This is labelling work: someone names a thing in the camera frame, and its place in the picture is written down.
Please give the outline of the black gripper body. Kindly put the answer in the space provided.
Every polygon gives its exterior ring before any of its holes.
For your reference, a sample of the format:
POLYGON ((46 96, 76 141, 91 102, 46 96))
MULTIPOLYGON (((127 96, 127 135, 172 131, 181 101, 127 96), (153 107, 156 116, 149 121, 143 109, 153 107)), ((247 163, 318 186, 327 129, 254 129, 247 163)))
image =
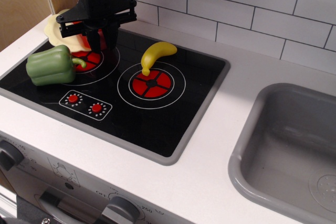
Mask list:
POLYGON ((70 10, 57 16, 63 37, 83 35, 87 38, 118 36, 121 24, 136 20, 135 0, 79 0, 70 10))

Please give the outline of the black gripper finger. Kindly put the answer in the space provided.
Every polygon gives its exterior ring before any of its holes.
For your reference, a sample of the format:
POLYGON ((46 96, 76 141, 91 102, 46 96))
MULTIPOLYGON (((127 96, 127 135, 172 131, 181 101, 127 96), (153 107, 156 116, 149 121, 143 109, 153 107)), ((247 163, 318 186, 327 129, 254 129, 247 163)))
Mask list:
POLYGON ((102 28, 104 39, 107 47, 112 50, 116 47, 119 24, 118 23, 108 23, 104 28, 102 28))
POLYGON ((99 53, 101 51, 101 29, 86 29, 85 34, 91 50, 99 53))

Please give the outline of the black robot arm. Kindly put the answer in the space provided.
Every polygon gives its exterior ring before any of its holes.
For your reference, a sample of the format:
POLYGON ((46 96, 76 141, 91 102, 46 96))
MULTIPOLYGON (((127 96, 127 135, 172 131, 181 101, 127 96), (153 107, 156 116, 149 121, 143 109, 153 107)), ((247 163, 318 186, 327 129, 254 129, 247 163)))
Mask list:
POLYGON ((99 31, 106 47, 116 46, 119 27, 136 20, 135 0, 78 0, 76 6, 56 17, 62 37, 83 35, 93 52, 101 51, 99 31))

